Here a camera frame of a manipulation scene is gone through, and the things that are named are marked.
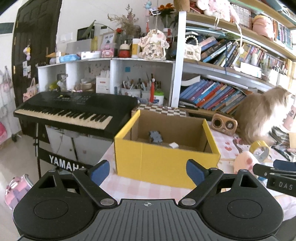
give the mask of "dark wooden door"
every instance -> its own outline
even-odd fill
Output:
[[[23,103],[22,97],[30,86],[32,78],[38,83],[36,65],[44,65],[48,53],[55,52],[57,25],[62,0],[29,0],[18,11],[12,45],[13,86],[15,104]],[[26,61],[23,50],[30,45],[31,78],[23,76],[22,63]],[[35,136],[35,123],[20,121],[25,135]],[[45,126],[39,129],[40,140],[48,141]]]

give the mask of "storage box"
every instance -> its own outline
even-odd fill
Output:
[[[159,131],[162,145],[148,143],[149,131]],[[176,142],[178,149],[167,147]],[[217,167],[220,152],[205,119],[160,115],[138,110],[115,136],[119,176],[178,188],[195,184],[186,162],[194,159],[205,168]]]

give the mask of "pink bag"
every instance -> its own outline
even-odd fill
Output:
[[[23,94],[22,101],[25,102],[26,100],[33,97],[35,94],[37,94],[37,85],[35,78],[33,78],[30,87],[27,88],[27,92]]]
[[[6,205],[13,210],[19,201],[33,186],[28,174],[22,177],[14,177],[6,187],[4,201]]]
[[[7,131],[5,126],[0,122],[0,144],[2,144],[7,139]]]
[[[263,15],[257,15],[253,21],[253,31],[259,35],[263,35],[270,40],[274,39],[274,27],[272,21]]]

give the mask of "pink checkered tablecloth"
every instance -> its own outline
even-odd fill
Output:
[[[238,137],[229,137],[217,131],[211,131],[221,153],[218,164],[219,169],[225,173],[233,173],[233,162],[236,155],[241,150],[249,150],[250,146],[238,144]],[[114,144],[110,146],[101,160],[105,159],[110,163],[110,174],[100,187],[118,202],[121,199],[175,199],[178,203],[181,198],[191,191],[191,189],[157,185],[118,176],[115,166]],[[271,150],[270,159],[284,160],[284,157]],[[272,190],[269,191],[283,208],[284,220],[296,216],[296,198]]]

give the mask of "white key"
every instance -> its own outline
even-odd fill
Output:
[[[33,117],[40,118],[40,119],[46,119],[49,121],[57,121],[57,122],[78,125],[78,126],[84,126],[84,127],[94,128],[94,129],[102,129],[102,130],[104,130],[106,128],[106,126],[109,124],[109,122],[112,119],[112,116],[108,116],[106,118],[106,120],[104,120],[103,122],[99,122],[99,121],[95,122],[94,120],[90,121],[90,119],[94,115],[92,115],[89,118],[87,118],[86,120],[84,120],[83,118],[79,119],[79,117],[82,114],[76,118],[71,118],[71,117],[66,117],[66,115],[60,116],[57,114],[53,115],[53,114],[34,112],[34,111],[30,111],[30,110],[21,110],[21,109],[16,110],[15,113],[21,114],[21,115],[33,116]]]

